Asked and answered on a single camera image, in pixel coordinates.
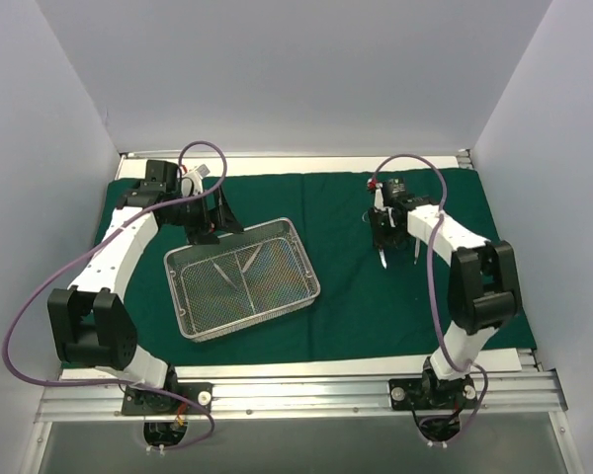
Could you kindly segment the steel surgical scissors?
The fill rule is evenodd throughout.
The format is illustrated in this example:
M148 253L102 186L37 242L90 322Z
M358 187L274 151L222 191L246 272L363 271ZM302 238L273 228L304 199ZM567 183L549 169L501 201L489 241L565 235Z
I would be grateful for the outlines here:
M416 238L414 244L414 253L413 253L413 265L417 265L419 256L421 252L421 241Z

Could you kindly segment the steel forceps clamp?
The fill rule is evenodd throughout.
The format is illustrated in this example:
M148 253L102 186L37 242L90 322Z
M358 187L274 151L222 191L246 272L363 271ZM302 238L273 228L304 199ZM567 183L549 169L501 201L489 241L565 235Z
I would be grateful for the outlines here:
M387 261L386 261L386 256L385 256L384 248L383 247L377 247L377 250L378 250L378 254L379 254L381 266L384 269L387 269Z

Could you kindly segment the metal mesh instrument tray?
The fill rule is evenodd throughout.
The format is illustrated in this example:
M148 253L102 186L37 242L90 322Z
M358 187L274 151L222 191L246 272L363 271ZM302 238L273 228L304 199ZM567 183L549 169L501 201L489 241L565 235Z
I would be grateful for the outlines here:
M189 245L164 257L183 337L202 343L300 310L320 294L320 283L293 223L277 218L224 234L215 245ZM242 268L263 244L247 273ZM237 285L230 287L216 262Z

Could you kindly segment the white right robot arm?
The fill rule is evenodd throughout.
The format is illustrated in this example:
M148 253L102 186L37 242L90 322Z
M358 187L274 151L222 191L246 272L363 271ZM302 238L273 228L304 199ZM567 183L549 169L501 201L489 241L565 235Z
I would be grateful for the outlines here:
M428 248L429 299L439 347L427 360L432 374L418 386L422 401L439 408L455 395L452 380L470 372L486 343L522 309L514 250L505 241L492 242L468 230L428 198L385 197L381 190L374 195L367 216L383 265L386 247L414 239ZM441 329L437 309L436 256L450 269L447 331Z

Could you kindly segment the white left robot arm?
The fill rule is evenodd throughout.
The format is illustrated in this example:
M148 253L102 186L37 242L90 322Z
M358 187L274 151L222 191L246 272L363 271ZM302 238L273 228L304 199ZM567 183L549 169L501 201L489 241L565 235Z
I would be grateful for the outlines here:
M65 289L47 300L59 359L144 386L144 403L157 414L180 400L173 367L138 343L125 307L129 281L148 244L164 226L184 230L189 243L214 245L217 232L240 233L220 184L204 186L209 169L149 160L145 175L118 198L101 247Z

